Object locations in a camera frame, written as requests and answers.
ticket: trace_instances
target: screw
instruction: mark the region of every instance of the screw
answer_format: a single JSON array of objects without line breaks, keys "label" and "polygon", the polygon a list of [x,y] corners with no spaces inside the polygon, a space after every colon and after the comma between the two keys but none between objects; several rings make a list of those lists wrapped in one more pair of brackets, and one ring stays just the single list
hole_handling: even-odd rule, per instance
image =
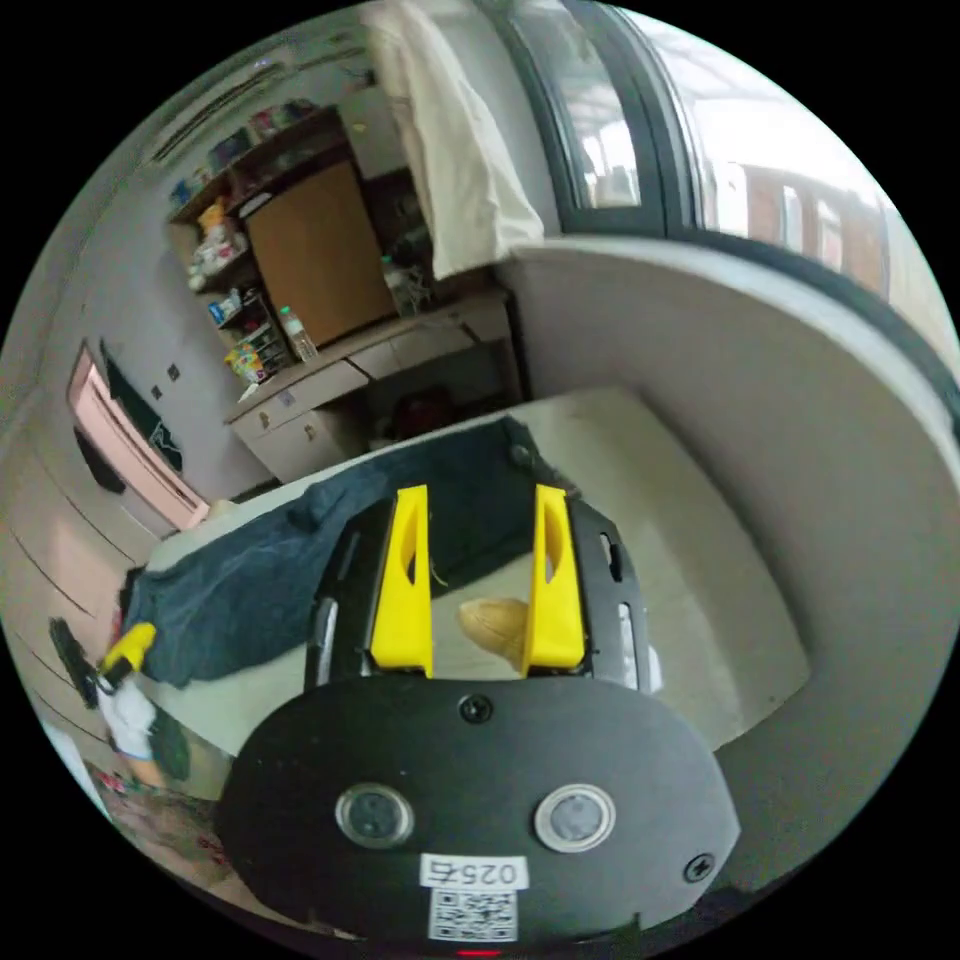
[{"label": "screw", "polygon": [[712,853],[701,853],[683,868],[683,879],[687,883],[699,883],[705,880],[713,872],[716,862]]},{"label": "screw", "polygon": [[486,723],[493,716],[493,704],[479,693],[460,701],[460,716],[467,723]]}]

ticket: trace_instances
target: wall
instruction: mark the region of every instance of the wall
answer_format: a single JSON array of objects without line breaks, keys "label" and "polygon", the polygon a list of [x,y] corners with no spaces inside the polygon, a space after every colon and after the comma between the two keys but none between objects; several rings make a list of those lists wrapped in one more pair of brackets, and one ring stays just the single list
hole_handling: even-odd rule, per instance
[{"label": "wall", "polygon": [[801,865],[907,746],[960,624],[960,451],[892,345],[818,291],[711,250],[562,239],[500,269],[536,396],[618,382],[752,533],[807,685],[717,757],[745,889]]},{"label": "wall", "polygon": [[[316,38],[290,42],[303,58],[329,49]],[[368,64],[361,57],[348,65],[360,70]],[[104,337],[125,376],[179,442],[185,481],[207,499],[229,499],[269,480],[270,474],[223,423],[243,385],[223,363],[224,350],[203,301],[189,291],[169,247],[164,225],[170,190],[256,110],[294,96],[331,105],[350,82],[339,65],[304,70],[244,101],[168,169],[130,176],[90,235],[54,318],[51,342],[56,349],[47,352],[44,380],[65,383],[83,339],[96,349]],[[180,370],[175,383],[166,374],[170,364]],[[162,392],[159,401],[150,397],[154,385]],[[67,442],[66,423],[62,427]],[[165,532],[143,509],[137,512],[152,529]]]}]

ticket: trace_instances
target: cabinet door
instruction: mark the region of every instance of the cabinet door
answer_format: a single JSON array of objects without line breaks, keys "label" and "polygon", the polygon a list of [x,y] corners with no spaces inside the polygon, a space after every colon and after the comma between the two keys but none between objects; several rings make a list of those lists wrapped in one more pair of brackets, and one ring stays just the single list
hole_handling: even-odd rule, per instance
[{"label": "cabinet door", "polygon": [[364,180],[407,166],[390,100],[380,87],[351,94],[338,109]]},{"label": "cabinet door", "polygon": [[249,446],[278,480],[290,483],[359,454],[359,433],[351,434],[349,424],[338,415],[310,410],[258,437]]},{"label": "cabinet door", "polygon": [[393,314],[380,246],[349,163],[298,183],[247,220],[263,282],[323,346]]}]

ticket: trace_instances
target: qr code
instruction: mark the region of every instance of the qr code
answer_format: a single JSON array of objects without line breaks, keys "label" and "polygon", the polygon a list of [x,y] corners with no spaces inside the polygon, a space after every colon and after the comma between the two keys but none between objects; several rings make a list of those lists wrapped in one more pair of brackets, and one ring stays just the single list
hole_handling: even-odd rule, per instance
[{"label": "qr code", "polygon": [[508,943],[517,939],[517,894],[430,891],[431,940]]}]

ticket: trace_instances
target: yellow object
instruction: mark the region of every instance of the yellow object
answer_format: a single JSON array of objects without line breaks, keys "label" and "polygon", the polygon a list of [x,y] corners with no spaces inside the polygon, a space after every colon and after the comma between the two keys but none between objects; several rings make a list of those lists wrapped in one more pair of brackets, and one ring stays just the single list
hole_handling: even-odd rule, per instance
[{"label": "yellow object", "polygon": [[536,512],[533,583],[520,664],[524,677],[530,667],[572,670],[586,654],[566,493],[538,484]]},{"label": "yellow object", "polygon": [[205,237],[209,236],[214,227],[219,227],[227,219],[227,212],[224,209],[223,200],[217,200],[215,203],[210,204],[197,219],[203,229],[203,235]]},{"label": "yellow object", "polygon": [[121,659],[126,660],[139,673],[143,658],[153,646],[157,628],[152,623],[135,623],[108,651],[100,664],[100,673],[107,673]]},{"label": "yellow object", "polygon": [[427,517],[425,486],[398,492],[370,653],[382,670],[420,669],[432,677]]}]

